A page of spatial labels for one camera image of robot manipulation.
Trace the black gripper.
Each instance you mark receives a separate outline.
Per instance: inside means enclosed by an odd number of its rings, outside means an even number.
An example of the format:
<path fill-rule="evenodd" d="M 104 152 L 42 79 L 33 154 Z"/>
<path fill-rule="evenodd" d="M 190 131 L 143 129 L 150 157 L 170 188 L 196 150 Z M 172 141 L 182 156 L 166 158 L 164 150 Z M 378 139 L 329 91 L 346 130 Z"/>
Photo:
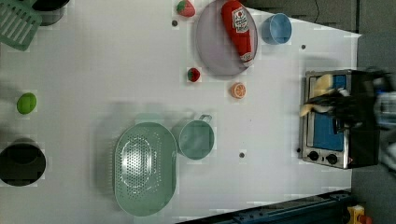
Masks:
<path fill-rule="evenodd" d="M 348 128 L 376 128 L 375 101 L 380 93 L 392 92 L 390 72 L 384 70 L 351 71 L 350 92 L 340 91 L 308 99 L 306 105 L 332 106 L 330 116 Z"/>

